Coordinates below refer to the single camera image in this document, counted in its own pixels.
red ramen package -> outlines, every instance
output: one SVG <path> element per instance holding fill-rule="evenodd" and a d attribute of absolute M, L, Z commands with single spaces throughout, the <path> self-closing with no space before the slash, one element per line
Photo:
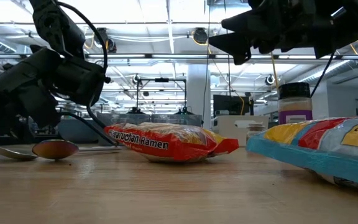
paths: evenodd
<path fill-rule="evenodd" d="M 197 126 L 121 123 L 108 126 L 104 131 L 154 162 L 196 162 L 229 154 L 239 147 L 238 140 L 224 138 Z"/>
<path fill-rule="evenodd" d="M 358 117 L 279 125 L 250 138 L 247 150 L 358 188 Z"/>

ceiling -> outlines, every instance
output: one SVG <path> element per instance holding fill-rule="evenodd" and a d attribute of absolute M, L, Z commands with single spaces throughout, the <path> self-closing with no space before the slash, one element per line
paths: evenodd
<path fill-rule="evenodd" d="M 188 65 L 192 63 L 204 64 L 206 58 L 175 58 L 174 55 L 206 55 L 208 48 L 198 45 L 193 40 L 191 33 L 197 27 L 209 30 L 209 35 L 225 34 L 227 31 L 221 28 L 220 22 L 226 17 L 248 11 L 248 4 L 241 4 L 241 0 L 226 0 L 226 10 L 222 1 L 214 1 L 210 7 L 211 17 L 209 23 L 209 6 L 205 1 L 199 0 L 66 0 L 66 2 L 80 10 L 96 27 L 108 29 L 108 35 L 117 46 L 117 54 L 169 54 L 166 58 L 136 58 L 134 55 L 123 55 L 121 58 L 110 58 L 107 75 L 114 83 L 105 85 L 103 98 L 110 104 L 121 107 L 121 111 L 134 106 L 134 100 L 130 94 L 125 94 L 120 89 L 134 87 L 133 77 L 137 74 L 142 78 L 186 78 Z M 63 9 L 70 18 L 75 21 L 80 29 L 86 34 L 86 54 L 101 54 L 101 49 L 92 41 L 93 33 L 89 27 L 73 12 Z M 12 47 L 19 54 L 29 54 L 30 44 L 48 46 L 42 40 L 35 29 L 32 21 L 32 7 L 29 1 L 0 0 L 0 42 Z M 211 54 L 224 54 L 224 52 L 209 46 Z M 252 49 L 254 55 L 260 55 L 257 50 Z M 274 55 L 283 55 L 279 50 Z M 337 54 L 354 55 L 352 49 L 347 46 L 339 49 Z M 294 49 L 285 55 L 314 55 L 313 49 Z M 269 56 L 253 59 L 245 65 L 230 65 L 224 57 L 209 60 L 208 69 L 214 78 L 212 90 L 228 90 L 226 81 L 230 71 L 232 88 L 235 90 L 272 90 L 273 87 L 265 84 L 265 78 L 273 74 L 273 66 Z M 296 77 L 315 68 L 324 66 L 328 61 L 277 58 L 275 68 L 280 83 L 287 83 Z M 99 59 L 90 58 L 90 62 Z M 0 71 L 6 62 L 17 63 L 18 59 L 0 58 Z M 169 105 L 157 105 L 160 110 L 153 113 L 166 113 L 176 110 L 183 102 L 171 99 L 183 99 L 184 94 L 175 83 L 149 83 L 145 89 L 177 89 L 177 92 L 154 93 L 144 97 L 148 99 L 170 99 Z"/>

jar lid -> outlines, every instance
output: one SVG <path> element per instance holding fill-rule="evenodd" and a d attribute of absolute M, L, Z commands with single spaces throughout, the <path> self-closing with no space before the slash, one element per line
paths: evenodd
<path fill-rule="evenodd" d="M 290 97 L 307 97 L 310 98 L 309 83 L 288 83 L 278 88 L 280 100 Z"/>

white pillar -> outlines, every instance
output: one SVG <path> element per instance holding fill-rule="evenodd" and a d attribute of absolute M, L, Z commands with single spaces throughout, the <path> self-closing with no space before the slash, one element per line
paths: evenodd
<path fill-rule="evenodd" d="M 189 65 L 187 72 L 187 106 L 194 114 L 203 115 L 205 129 L 211 127 L 211 78 L 206 65 Z"/>

instant noodle package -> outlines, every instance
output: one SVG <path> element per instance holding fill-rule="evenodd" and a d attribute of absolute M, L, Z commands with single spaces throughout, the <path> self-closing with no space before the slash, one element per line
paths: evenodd
<path fill-rule="evenodd" d="M 196 162 L 229 154 L 239 147 L 238 140 L 224 138 L 197 126 L 121 123 L 108 126 L 104 131 L 150 161 Z"/>
<path fill-rule="evenodd" d="M 279 125 L 250 138 L 247 150 L 358 188 L 358 117 Z"/>

